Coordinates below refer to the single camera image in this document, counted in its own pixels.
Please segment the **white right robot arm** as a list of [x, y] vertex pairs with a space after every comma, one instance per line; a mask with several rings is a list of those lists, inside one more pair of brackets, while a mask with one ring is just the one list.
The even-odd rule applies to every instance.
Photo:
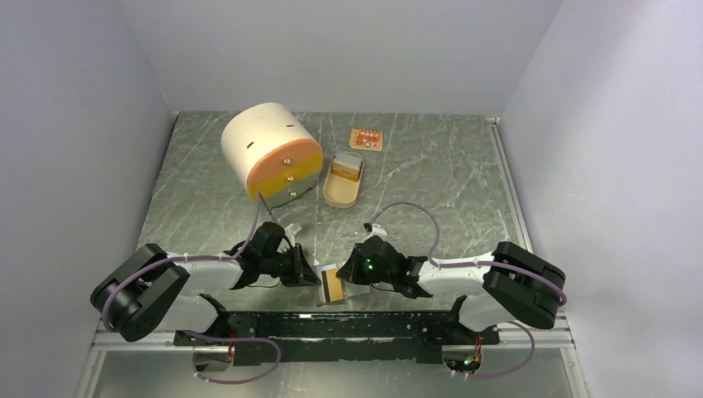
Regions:
[[458, 343], [509, 321], [550, 329], [567, 302], [565, 273], [509, 241], [499, 242], [484, 255], [437, 260], [405, 256], [372, 236], [354, 246], [337, 277], [349, 284], [388, 284], [408, 299], [458, 294], [457, 315], [447, 322], [449, 336]]

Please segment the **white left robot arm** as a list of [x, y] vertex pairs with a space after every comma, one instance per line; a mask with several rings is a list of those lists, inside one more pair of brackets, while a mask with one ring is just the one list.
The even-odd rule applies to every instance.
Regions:
[[209, 290], [248, 288], [262, 275], [286, 287], [320, 283], [302, 246], [282, 226], [266, 221], [218, 255], [173, 256], [157, 244], [146, 244], [98, 284], [90, 304], [105, 328], [127, 342], [174, 330], [216, 345], [235, 332], [230, 313]]

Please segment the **gold oval tray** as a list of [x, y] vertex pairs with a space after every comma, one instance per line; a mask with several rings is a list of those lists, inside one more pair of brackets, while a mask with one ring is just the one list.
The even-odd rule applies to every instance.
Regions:
[[353, 182], [343, 177], [332, 175], [330, 173], [331, 162], [322, 190], [324, 200], [330, 207], [349, 209], [356, 204], [358, 198], [364, 163], [359, 181]]

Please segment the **yellow credit card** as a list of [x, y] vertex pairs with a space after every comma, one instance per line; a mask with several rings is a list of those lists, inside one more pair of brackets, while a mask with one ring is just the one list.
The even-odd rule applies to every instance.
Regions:
[[337, 277], [338, 269], [325, 269], [322, 272], [323, 300], [325, 303], [337, 303], [346, 298], [342, 280]]

